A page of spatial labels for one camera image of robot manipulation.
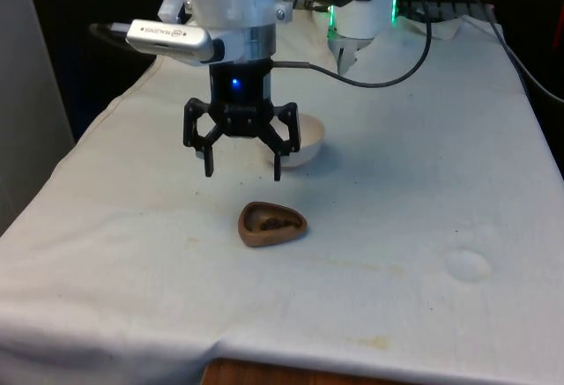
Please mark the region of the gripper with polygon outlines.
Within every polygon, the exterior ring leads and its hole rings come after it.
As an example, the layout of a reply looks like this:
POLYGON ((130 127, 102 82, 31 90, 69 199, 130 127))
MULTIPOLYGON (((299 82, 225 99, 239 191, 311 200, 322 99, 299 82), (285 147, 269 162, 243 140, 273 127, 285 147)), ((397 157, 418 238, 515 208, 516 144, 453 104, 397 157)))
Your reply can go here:
POLYGON ((281 178, 281 159, 301 149, 298 106, 290 102, 274 107, 271 101, 272 60, 248 63, 218 63, 209 67, 211 102, 191 98, 184 106, 183 144, 204 158, 204 173, 214 172, 213 145, 225 134, 229 137, 257 137, 273 154, 274 181, 281 178), (197 125, 209 115, 214 126, 200 136, 197 125), (287 128, 283 139, 271 125, 277 118, 287 128))

